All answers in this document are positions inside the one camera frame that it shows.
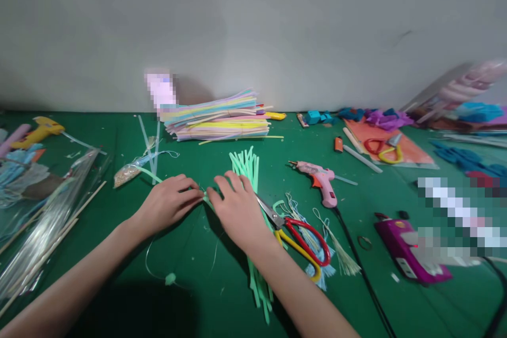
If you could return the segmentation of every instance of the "pink glue gun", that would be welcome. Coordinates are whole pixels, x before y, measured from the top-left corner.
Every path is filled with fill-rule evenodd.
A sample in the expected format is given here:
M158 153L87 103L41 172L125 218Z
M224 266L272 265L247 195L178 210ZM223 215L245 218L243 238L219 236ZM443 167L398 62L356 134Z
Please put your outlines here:
M324 169L321 166L310 164L304 161L289 161L301 173L309 174L313 178L312 187L319 187L322 193L322 204L328 209L336 207L338 201L334 190L331 187L331 180L334 179L334 172L329 169Z

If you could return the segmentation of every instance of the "orange paper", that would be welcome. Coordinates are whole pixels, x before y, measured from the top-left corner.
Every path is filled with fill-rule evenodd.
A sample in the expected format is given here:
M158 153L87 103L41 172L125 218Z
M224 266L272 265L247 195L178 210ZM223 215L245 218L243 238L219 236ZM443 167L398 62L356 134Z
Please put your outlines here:
M430 155L428 155L425 151L423 151L421 148L419 148L412 140L410 140L407 136L403 134L399 129L393 131L393 132L387 132L383 130L382 128L372 126L367 123L357 123L356 121L352 120L345 120L345 123L347 124L347 127L350 129L350 131L354 134L356 139L360 142L360 144L364 147L364 142L370 138L378 138L378 139L385 139L386 141L389 140L392 136L402 134L401 140L400 140L400 148L401 152L403 153L403 161L404 163L415 163L415 164L434 164L435 162L431 158ZM374 142L371 144L371 148L375 149L377 147L378 143ZM389 145L384 146L384 151L389 148ZM372 160L380 161L378 155L372 154L367 151L367 149L364 149L365 152L367 152ZM387 155L385 155L386 158L394 160L396 156L396 152L390 152Z
M42 154L46 151L46 149L37 149L35 151L35 156L32 158L32 162L39 161L39 158L41 158Z

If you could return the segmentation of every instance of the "red scissor handle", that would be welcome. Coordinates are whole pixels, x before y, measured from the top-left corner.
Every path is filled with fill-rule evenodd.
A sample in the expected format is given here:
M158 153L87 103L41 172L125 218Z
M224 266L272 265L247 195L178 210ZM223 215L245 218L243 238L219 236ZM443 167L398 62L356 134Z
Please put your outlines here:
M374 142L378 142L379 145L377 147L377 149L373 149L370 144L371 143L374 143ZM372 154L379 154L380 152L382 152L383 148L384 148L384 145L386 144L386 140L384 139L375 139L375 138L372 138L372 139L368 139L366 140L363 145L364 147L366 148L366 150Z
M317 256L313 253L313 251L310 249L310 247L306 244L304 239L299 235L296 231L296 229L292 226L293 224L303 227L304 229L309 230L313 235L316 236L316 238L321 243L321 247L324 249L324 261L320 261ZM298 221L297 219L293 218L285 218L285 226L289 229L289 231L296 237L299 245L310 255L312 259L315 260L317 264L319 264L321 267L326 267L331 262L331 254L329 253L329 247L327 246L326 241L324 238L315 230L312 226L310 226L308 223Z

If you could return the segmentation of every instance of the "finger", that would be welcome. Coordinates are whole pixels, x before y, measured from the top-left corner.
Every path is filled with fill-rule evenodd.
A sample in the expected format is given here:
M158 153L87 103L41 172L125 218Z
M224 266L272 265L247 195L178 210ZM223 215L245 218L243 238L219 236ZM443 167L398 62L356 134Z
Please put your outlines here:
M233 171L226 171L225 176L230 179L232 187L236 193L239 193L243 190L243 184L241 183L241 180L236 173Z
M175 182L175 181L182 180L184 178L186 178L186 175L184 175L182 173L182 174L178 174L177 176L174 176L174 177L169 177L167 180L164 180L163 182Z
M189 187L195 190L199 190L199 186L193 179L190 178L184 178L171 185L171 188L175 189L176 191L187 190Z
M206 189L206 193L208 194L208 198L210 199L210 202L211 204L213 205L213 207L215 208L215 210L217 209L217 206L223 202L222 201L222 197L220 196L219 193L217 193L215 191L215 189L213 189L212 187L209 187Z
M224 198L234 193L234 191L231 188L231 185L229 185L229 181L227 181L224 177L216 176L214 180L218 185L218 187L220 188L220 191L222 192Z
M179 220L185 216L190 210L192 210L196 205L201 203L201 199L196 199L194 201L186 202L185 206L183 206L175 215L176 219Z
M243 183L243 188L245 189L245 191L247 193L254 193L254 189L252 187L252 184L250 183L250 180L246 176L240 175L239 179Z
M184 204L185 202L189 202L189 201L192 201L195 199L202 200L203 197L204 197L204 193L202 191L192 189L192 190L187 190L183 193L180 193L178 195L177 199L178 199L179 204Z

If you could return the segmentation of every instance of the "colorful straw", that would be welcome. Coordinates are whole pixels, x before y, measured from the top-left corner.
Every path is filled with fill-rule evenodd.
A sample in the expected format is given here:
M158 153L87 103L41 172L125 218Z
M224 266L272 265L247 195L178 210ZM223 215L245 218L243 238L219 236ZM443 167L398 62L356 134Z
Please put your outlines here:
M264 107L257 105L257 93L252 89L193 106L160 105L160 110L166 130L178 141L266 136L271 124L263 115Z

